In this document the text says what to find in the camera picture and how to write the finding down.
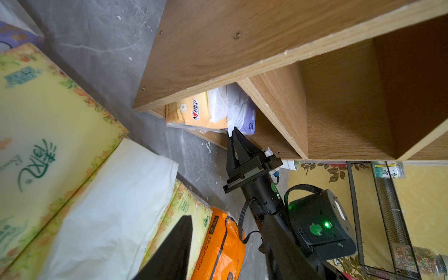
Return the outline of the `white floral tissue pack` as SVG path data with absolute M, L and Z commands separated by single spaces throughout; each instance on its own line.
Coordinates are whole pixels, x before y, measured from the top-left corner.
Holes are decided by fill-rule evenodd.
M 41 280 L 130 280 L 170 203 L 178 164 L 125 139 L 71 207 Z

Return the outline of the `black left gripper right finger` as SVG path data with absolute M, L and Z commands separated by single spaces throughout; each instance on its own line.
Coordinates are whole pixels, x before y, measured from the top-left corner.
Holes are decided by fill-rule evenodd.
M 262 238 L 272 251 L 283 280 L 324 280 L 274 217 L 264 218 Z

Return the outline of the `yellow green floral tissue pack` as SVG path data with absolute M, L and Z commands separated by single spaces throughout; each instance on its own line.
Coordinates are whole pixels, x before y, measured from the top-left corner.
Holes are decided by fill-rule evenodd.
M 34 44 L 1 54 L 1 271 L 127 135 Z

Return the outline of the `purple Vinda tissue pack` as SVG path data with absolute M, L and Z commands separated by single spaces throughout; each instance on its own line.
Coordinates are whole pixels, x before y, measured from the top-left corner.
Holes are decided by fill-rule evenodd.
M 1 53 L 26 43 L 43 48 L 41 36 L 1 21 Z

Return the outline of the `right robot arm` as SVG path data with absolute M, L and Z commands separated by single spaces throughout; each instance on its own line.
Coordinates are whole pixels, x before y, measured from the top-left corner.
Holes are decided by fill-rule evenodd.
M 307 196 L 290 201 L 281 195 L 273 174 L 282 166 L 238 129 L 227 138 L 229 176 L 224 192 L 241 189 L 245 204 L 238 220 L 243 225 L 250 211 L 257 225 L 271 280 L 343 280 L 345 275 L 330 264 L 357 251 L 355 233 L 331 190 L 298 184 Z

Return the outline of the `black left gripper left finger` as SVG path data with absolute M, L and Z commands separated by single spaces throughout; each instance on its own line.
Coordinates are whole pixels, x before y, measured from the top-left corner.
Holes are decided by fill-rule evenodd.
M 185 280 L 188 274 L 193 223 L 183 216 L 154 256 L 134 277 L 136 280 Z

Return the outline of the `purple tissue pack bottom shelf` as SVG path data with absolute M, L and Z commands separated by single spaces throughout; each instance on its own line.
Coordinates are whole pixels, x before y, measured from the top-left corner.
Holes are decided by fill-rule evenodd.
M 215 129 L 226 130 L 228 135 L 234 128 L 244 135 L 255 133 L 257 106 L 237 83 L 208 91 L 207 99 Z

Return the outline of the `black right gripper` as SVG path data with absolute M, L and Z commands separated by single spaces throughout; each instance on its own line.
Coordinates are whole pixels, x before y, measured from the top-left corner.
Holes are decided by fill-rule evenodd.
M 270 171 L 280 167 L 276 156 L 266 157 L 238 128 L 227 138 L 226 171 L 229 176 L 224 186 L 226 194 L 240 189 L 245 203 L 240 213 L 250 210 L 252 215 L 277 215 L 285 204 L 271 178 Z

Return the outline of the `orange white tissue box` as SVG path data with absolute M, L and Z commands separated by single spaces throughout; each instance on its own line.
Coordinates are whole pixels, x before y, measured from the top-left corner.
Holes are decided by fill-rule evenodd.
M 233 217 L 212 208 L 211 223 L 192 274 L 193 280 L 238 280 L 245 258 L 246 245 L 239 238 Z

